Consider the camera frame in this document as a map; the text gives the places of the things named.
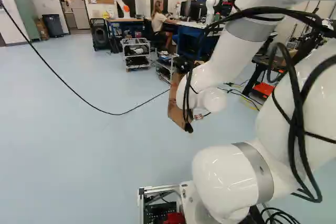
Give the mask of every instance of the trash can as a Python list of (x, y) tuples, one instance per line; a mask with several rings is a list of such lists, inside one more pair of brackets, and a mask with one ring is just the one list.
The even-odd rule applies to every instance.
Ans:
[(50, 37), (63, 37), (64, 32), (59, 19), (59, 14), (44, 14), (42, 15), (42, 18)]

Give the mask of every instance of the red component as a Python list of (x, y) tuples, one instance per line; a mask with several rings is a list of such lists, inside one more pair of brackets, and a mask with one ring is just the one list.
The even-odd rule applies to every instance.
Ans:
[(258, 91), (259, 93), (263, 94), (264, 98), (267, 98), (272, 94), (274, 88), (275, 88), (274, 86), (271, 86), (271, 85), (268, 85), (268, 84), (262, 82), (258, 85), (255, 85), (253, 89)]
[(185, 219), (180, 212), (172, 212), (167, 214), (167, 220), (163, 224), (185, 224)]
[(222, 5), (233, 5), (233, 4), (230, 3), (230, 2), (227, 2), (227, 1), (223, 1), (223, 2), (222, 2)]

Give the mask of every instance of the desk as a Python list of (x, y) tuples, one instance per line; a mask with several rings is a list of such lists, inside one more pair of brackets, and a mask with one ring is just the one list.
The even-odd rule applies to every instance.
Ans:
[(133, 38), (135, 38), (135, 32), (141, 32), (141, 37), (143, 37), (144, 27), (142, 18), (108, 18), (106, 22), (110, 38), (115, 36), (124, 38), (125, 31), (129, 31)]
[(177, 54), (200, 60), (202, 55), (209, 54), (213, 50), (222, 33), (221, 31), (210, 33), (200, 50), (196, 52), (195, 48), (198, 46), (196, 45), (196, 40), (205, 27), (206, 25), (202, 23), (180, 21), (177, 24), (164, 23), (163, 30), (170, 32), (173, 30), (177, 31)]
[[(283, 62), (282, 57), (275, 56), (272, 71), (283, 73), (286, 67), (282, 66), (281, 63)], [(256, 70), (252, 74), (250, 80), (248, 81), (247, 85), (243, 90), (243, 95), (247, 96), (251, 93), (253, 87), (258, 82), (258, 78), (260, 77), (261, 73), (267, 71), (268, 69), (268, 56), (266, 55), (255, 55), (252, 59), (252, 62), (256, 64)]]

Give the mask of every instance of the light blue floor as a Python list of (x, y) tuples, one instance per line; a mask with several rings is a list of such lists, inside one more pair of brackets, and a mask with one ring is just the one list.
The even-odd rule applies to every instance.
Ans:
[[(120, 55), (94, 52), (91, 35), (34, 45), (77, 92), (113, 113), (169, 88), (153, 68), (126, 73)], [(237, 81), (252, 72), (248, 66)], [(235, 95), (225, 111), (193, 123), (193, 134), (168, 119), (168, 94), (124, 116), (102, 114), (26, 45), (0, 48), (0, 92), (0, 222), (6, 224), (138, 223), (139, 187), (189, 180), (197, 151), (255, 137), (257, 111)], [(333, 170), (318, 174), (328, 204), (336, 196)], [(293, 197), (276, 204), (303, 223), (320, 215), (325, 223), (335, 219), (331, 205), (306, 212), (312, 204)]]

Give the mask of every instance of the cardboard box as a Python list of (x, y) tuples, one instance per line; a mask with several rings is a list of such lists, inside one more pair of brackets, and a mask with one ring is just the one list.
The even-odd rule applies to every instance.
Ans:
[(35, 24), (37, 27), (38, 32), (40, 33), (41, 40), (48, 40), (49, 39), (49, 33), (47, 30), (47, 27), (45, 26), (42, 19), (36, 19)]

